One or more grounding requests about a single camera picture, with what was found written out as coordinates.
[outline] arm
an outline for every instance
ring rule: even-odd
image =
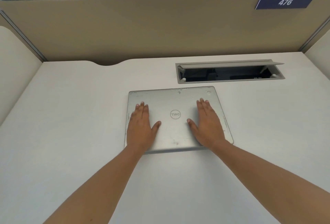
[[[160,122],[149,123],[149,107],[137,104],[127,129],[127,146],[78,188],[44,224],[108,224],[128,179],[152,145]]]
[[[215,153],[280,223],[330,223],[330,193],[225,140],[208,101],[197,101],[199,126],[187,122],[196,139]]]

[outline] white desk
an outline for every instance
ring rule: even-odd
[[[284,80],[178,84],[176,62],[273,59]],[[124,146],[128,92],[212,85],[235,145],[330,191],[330,81],[302,53],[44,63],[0,127],[0,219],[41,223]],[[145,155],[110,223],[278,223],[210,151]]]

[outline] circular logo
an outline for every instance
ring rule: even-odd
[[[173,119],[176,120],[176,119],[179,119],[179,118],[180,118],[181,113],[180,113],[179,110],[174,109],[174,110],[171,111],[170,116],[171,116]]]

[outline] silver laptop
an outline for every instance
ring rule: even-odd
[[[135,105],[143,101],[149,105],[150,125],[153,126],[157,121],[162,122],[154,144],[146,153],[204,149],[192,135],[187,124],[187,118],[190,118],[198,126],[196,101],[200,98],[209,100],[220,119],[226,140],[233,143],[233,137],[213,86],[131,91],[128,94],[126,132]]]

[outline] person's left hand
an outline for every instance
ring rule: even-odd
[[[149,106],[144,102],[135,106],[127,128],[127,147],[137,148],[139,151],[147,151],[155,140],[161,122],[158,121],[151,128],[149,122]]]

